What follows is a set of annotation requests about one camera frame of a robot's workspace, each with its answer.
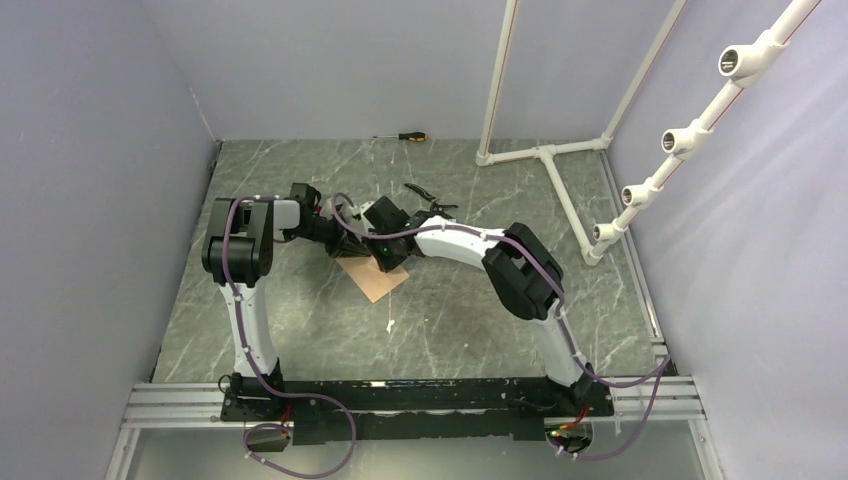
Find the brown paper envelope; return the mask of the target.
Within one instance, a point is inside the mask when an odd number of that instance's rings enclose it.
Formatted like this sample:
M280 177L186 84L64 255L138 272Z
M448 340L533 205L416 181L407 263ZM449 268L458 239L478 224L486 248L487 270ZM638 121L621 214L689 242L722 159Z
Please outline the brown paper envelope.
M372 303L388 295L410 277L403 267L390 272L381 271L373 257L338 258L337 263Z

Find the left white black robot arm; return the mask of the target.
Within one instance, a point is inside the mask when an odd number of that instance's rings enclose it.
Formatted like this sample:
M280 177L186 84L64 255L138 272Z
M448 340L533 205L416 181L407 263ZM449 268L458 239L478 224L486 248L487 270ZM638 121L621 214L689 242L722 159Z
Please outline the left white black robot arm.
M335 219L322 215L322 194L294 183L279 196L219 197L213 201L201 262L227 305L235 344L230 397L247 402L264 420L279 417L291 395L270 335L265 277L274 246L305 239L324 246L331 258L361 258L365 246Z

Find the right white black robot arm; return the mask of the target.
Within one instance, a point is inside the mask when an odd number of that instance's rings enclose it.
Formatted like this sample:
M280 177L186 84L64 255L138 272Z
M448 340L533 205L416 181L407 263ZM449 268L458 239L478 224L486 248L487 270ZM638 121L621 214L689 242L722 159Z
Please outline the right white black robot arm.
M363 243L384 271L417 256L484 272L505 310L531 326L555 409L574 415L588 404L594 368L565 315L563 269L527 225L474 227L441 209L408 214L386 196L356 208L354 217L365 228Z

